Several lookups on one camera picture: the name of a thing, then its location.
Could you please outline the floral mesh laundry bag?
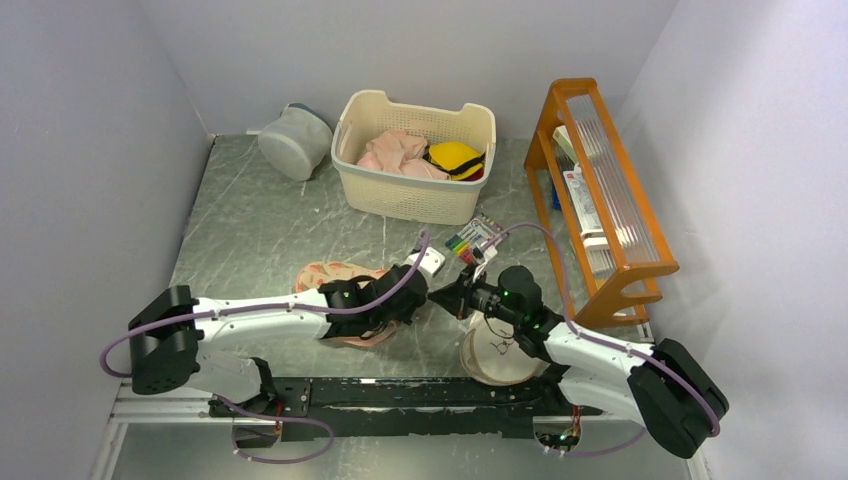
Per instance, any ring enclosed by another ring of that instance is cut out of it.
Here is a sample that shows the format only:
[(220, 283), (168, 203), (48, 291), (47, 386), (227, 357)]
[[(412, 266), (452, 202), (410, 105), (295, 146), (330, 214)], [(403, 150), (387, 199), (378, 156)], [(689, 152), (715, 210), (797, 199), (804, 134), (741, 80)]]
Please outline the floral mesh laundry bag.
[[(318, 288), (334, 280), (349, 280), (360, 276), (364, 276), (367, 280), (378, 279), (386, 272), (387, 270), (385, 268), (369, 269), (347, 262), (312, 262), (298, 272), (294, 284), (294, 292), (300, 293)], [(389, 339), (395, 333), (398, 326), (399, 322), (392, 320), (385, 327), (381, 327), (378, 330), (369, 331), (362, 335), (332, 338), (329, 339), (329, 342), (354, 348), (369, 349)]]

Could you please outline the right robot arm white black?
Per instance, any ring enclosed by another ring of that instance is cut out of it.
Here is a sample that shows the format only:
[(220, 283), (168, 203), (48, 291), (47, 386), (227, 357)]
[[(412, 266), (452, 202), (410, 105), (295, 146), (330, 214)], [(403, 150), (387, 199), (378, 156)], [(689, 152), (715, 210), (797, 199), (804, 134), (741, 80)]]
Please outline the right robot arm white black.
[(494, 285), (468, 268), (428, 298), (458, 319), (475, 311), (511, 325), (512, 339), (526, 355), (562, 368), (539, 389), (550, 413), (573, 405), (596, 408), (634, 422), (668, 453), (689, 459), (719, 434), (730, 409), (681, 343), (632, 343), (581, 327), (544, 304), (540, 286), (523, 266), (505, 269)]

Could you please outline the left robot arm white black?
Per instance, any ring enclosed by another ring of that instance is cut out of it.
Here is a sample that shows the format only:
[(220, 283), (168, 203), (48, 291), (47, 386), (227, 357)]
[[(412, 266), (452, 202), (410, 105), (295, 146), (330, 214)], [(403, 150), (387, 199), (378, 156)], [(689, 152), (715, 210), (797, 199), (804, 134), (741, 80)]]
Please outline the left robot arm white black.
[(228, 348), (275, 336), (370, 340), (392, 321), (411, 322), (437, 272), (405, 263), (376, 279), (334, 280), (297, 294), (247, 300), (195, 298), (186, 285), (170, 287), (128, 325), (132, 390), (158, 395), (188, 386), (264, 415), (277, 400), (268, 364), (231, 355)]

